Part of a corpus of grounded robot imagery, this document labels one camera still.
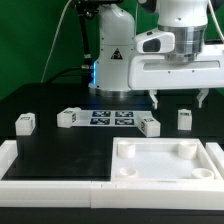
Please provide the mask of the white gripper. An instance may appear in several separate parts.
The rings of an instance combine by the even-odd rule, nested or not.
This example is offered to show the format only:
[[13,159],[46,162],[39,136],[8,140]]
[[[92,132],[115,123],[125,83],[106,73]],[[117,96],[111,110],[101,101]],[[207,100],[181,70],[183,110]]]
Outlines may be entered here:
[[[224,87],[224,55],[199,55],[193,62],[167,61],[157,54],[136,55],[130,61],[128,85],[133,90],[149,90],[156,110],[157,90]],[[199,90],[199,108],[208,93],[208,89]]]

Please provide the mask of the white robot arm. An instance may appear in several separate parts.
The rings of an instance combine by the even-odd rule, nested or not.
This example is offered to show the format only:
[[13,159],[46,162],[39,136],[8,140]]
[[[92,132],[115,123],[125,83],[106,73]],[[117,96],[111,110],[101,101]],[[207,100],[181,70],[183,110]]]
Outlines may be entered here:
[[133,17],[117,5],[100,7],[100,55],[90,90],[124,97],[147,91],[198,89],[202,101],[211,88],[224,87],[224,38],[207,45],[204,33],[211,0],[137,0],[159,15],[157,27],[137,35]]

